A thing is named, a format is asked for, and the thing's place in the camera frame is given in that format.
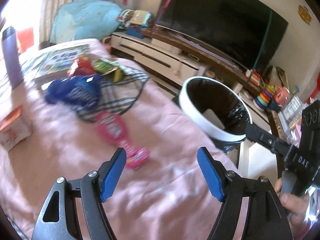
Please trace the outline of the right hand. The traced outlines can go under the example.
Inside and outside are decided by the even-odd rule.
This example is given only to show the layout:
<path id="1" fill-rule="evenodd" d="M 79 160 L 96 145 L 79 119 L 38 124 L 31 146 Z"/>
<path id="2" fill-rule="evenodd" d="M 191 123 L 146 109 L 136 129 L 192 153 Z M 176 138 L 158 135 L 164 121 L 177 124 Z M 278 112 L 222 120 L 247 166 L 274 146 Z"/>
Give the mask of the right hand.
<path id="1" fill-rule="evenodd" d="M 274 190 L 278 195 L 282 206 L 292 213 L 289 221 L 294 239 L 303 239 L 310 229 L 311 222 L 307 217 L 307 211 L 310 203 L 309 193 L 303 197 L 297 197 L 290 193 L 280 195 L 282 189 L 282 180 L 278 179 Z"/>

